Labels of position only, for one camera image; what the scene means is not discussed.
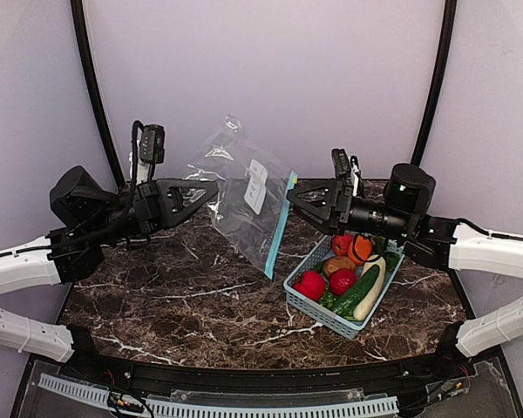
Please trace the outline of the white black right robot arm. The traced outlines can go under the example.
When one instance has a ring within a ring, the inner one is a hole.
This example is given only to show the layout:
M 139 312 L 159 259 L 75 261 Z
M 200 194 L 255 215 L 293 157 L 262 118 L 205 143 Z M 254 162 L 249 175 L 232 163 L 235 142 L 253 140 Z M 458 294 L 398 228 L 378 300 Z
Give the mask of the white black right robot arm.
M 299 215 L 326 235 L 352 231 L 393 239 L 421 266 L 442 271 L 482 271 L 523 279 L 523 235 L 481 228 L 463 218 L 427 210 L 436 181 L 420 167 L 393 166 L 377 204 L 358 196 L 354 162 L 334 158 L 332 179 L 296 185 L 287 198 Z M 437 366 L 455 366 L 491 347 L 523 336 L 523 296 L 476 319 L 456 322 L 442 334 Z

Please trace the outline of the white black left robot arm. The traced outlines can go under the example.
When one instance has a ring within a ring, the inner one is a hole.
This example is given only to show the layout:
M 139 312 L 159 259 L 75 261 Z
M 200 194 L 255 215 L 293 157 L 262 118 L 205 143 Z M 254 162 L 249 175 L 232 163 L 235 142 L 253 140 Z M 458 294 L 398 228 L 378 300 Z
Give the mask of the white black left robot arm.
M 104 246 L 144 244 L 184 223 L 217 193 L 213 181 L 150 179 L 116 194 L 75 166 L 50 192 L 51 209 L 63 227 L 0 252 L 0 295 L 85 280 L 104 261 Z M 82 327 L 46 324 L 2 308 L 0 345 L 60 363 L 95 353 Z

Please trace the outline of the clear zip top bag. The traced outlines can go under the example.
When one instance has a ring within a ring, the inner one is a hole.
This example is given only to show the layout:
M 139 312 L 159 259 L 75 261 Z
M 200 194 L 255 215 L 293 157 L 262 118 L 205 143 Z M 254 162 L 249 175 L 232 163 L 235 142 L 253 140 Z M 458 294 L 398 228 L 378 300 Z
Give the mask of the clear zip top bag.
M 187 179 L 219 188 L 207 203 L 212 225 L 255 268 L 272 280 L 289 217 L 288 191 L 296 172 L 228 114 L 188 163 Z

